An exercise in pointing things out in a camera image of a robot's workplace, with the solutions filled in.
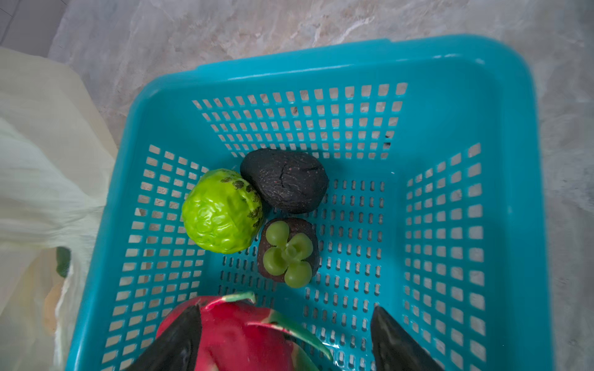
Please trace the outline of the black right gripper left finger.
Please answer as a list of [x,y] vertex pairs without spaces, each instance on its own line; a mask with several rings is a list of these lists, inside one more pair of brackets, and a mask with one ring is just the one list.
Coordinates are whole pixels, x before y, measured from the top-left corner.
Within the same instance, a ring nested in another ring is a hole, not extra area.
[[200,347],[200,309],[190,306],[135,360],[127,370],[193,371]]

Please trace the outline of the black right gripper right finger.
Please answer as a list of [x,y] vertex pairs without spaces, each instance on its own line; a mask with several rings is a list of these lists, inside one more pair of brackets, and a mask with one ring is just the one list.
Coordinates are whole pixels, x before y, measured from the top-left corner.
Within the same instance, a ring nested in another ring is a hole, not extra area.
[[372,315],[371,339],[379,371],[443,371],[442,366],[379,305]]

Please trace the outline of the dark mangosteen green cap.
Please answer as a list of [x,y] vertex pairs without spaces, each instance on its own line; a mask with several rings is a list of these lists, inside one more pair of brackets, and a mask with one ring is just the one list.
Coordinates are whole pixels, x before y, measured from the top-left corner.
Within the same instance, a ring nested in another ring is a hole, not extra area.
[[291,288],[307,286],[317,273],[320,250],[316,230],[300,218],[268,222],[258,245],[258,273]]

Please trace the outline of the bright green custard apple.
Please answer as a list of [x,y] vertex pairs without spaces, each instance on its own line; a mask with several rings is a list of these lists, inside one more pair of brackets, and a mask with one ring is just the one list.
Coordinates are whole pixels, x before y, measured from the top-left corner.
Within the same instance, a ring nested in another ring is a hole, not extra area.
[[204,250],[234,254],[252,245],[263,220],[257,190],[235,171],[206,173],[187,197],[182,218],[188,237]]

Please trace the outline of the dark green avocado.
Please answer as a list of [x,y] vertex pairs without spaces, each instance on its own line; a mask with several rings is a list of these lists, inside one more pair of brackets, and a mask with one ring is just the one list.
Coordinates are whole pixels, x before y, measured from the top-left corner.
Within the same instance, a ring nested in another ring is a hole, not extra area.
[[240,173],[269,206],[285,213],[314,211],[329,186],[321,162],[301,151],[270,148],[252,151],[242,161]]

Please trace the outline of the cream printed plastic bag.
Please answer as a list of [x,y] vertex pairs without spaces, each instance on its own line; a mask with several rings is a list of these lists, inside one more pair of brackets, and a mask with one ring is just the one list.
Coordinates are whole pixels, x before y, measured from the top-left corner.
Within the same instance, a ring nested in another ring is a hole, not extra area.
[[65,368],[117,152],[71,68],[2,49],[2,369]]

